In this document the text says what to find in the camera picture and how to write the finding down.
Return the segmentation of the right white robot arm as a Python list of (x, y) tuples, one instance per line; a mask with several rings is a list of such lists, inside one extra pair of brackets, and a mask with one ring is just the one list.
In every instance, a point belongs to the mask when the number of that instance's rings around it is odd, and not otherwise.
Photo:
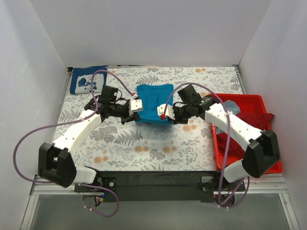
[(227, 143), (233, 139), (244, 151), (243, 159), (228, 166), (223, 166), (217, 178), (218, 187), (222, 190), (230, 189), (235, 181), (248, 176), (259, 178), (280, 160), (277, 135), (272, 130), (262, 131), (226, 108), (221, 98), (212, 93), (201, 97), (194, 89), (195, 83), (188, 82), (176, 87), (183, 106), (163, 108), (160, 117), (167, 118), (173, 124), (186, 124), (192, 117), (199, 117), (210, 122), (227, 133)]

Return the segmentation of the teal blue t-shirt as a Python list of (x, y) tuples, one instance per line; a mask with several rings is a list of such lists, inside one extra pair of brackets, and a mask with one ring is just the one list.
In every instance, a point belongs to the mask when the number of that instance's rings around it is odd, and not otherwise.
[(165, 104), (169, 95), (174, 90), (173, 84), (164, 85), (147, 85), (142, 84), (137, 86), (137, 94), (142, 100), (143, 110), (138, 112), (140, 120), (137, 123), (153, 123), (160, 125), (171, 124), (167, 119), (161, 120), (158, 115), (157, 107)]

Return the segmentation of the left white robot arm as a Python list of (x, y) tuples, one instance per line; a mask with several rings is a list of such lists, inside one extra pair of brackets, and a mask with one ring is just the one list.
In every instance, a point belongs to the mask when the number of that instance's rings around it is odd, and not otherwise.
[(99, 96), (94, 97), (84, 107), (80, 122), (69, 127), (52, 143), (44, 143), (39, 148), (38, 175), (62, 187), (85, 183), (90, 191), (96, 192), (102, 186), (97, 171), (86, 167), (77, 167), (74, 156), (85, 139), (107, 118), (119, 117), (122, 124), (140, 119), (143, 110), (142, 100), (137, 94), (125, 104), (116, 103), (118, 89), (105, 86)]

